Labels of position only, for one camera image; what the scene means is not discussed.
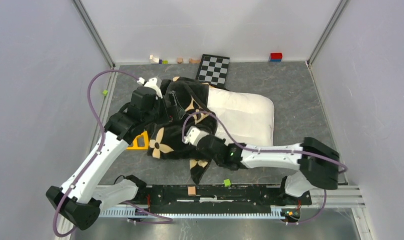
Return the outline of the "white yellow-edged pillow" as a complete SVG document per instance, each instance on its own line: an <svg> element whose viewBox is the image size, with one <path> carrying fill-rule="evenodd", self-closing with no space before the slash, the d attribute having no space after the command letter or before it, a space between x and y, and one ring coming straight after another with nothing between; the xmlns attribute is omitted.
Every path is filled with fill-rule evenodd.
<svg viewBox="0 0 404 240"><path fill-rule="evenodd" d="M217 127L216 136L232 143L225 131L239 143L272 146L274 131L274 104L262 95L209 88L209 110L225 125Z"/></svg>

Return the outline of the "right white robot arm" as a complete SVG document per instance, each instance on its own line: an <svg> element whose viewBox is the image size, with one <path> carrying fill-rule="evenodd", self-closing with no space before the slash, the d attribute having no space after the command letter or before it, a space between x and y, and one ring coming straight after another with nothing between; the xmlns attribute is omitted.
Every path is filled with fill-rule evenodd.
<svg viewBox="0 0 404 240"><path fill-rule="evenodd" d="M285 146L255 146L245 143L226 144L211 134L190 141L198 151L229 170L281 168L294 174L282 179L279 199L291 204L314 188L338 188L339 153L313 137L302 143Z"/></svg>

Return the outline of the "black floral pillowcase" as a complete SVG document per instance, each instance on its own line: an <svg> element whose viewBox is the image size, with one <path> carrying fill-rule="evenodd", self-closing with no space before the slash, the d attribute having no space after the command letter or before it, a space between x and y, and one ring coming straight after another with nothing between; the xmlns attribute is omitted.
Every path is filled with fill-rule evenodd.
<svg viewBox="0 0 404 240"><path fill-rule="evenodd" d="M186 117L196 113L187 121L185 131L196 126L210 134L217 132L217 120L206 114L213 112L208 108L209 90L211 88L207 83L187 77L177 76L173 79L162 80L160 90L167 106L172 105L168 94L174 92L178 104L185 111L185 114L182 118L172 122L147 126L147 133L150 136L147 155L161 160L189 159L190 175L195 184L200 183L211 159L196 150L195 146L182 142L182 127Z"/></svg>

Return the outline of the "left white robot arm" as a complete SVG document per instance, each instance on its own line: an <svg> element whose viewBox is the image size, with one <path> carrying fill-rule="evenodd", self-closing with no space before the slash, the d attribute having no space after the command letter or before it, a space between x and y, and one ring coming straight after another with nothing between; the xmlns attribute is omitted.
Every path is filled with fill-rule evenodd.
<svg viewBox="0 0 404 240"><path fill-rule="evenodd" d="M126 178L104 191L96 187L116 160L133 140L151 124L181 120L186 114L174 91L161 96L159 90L138 87L131 100L112 115L102 130L100 139L80 167L60 187L51 186L46 197L75 229L86 230L99 214L121 202L142 203L147 197L143 184Z"/></svg>

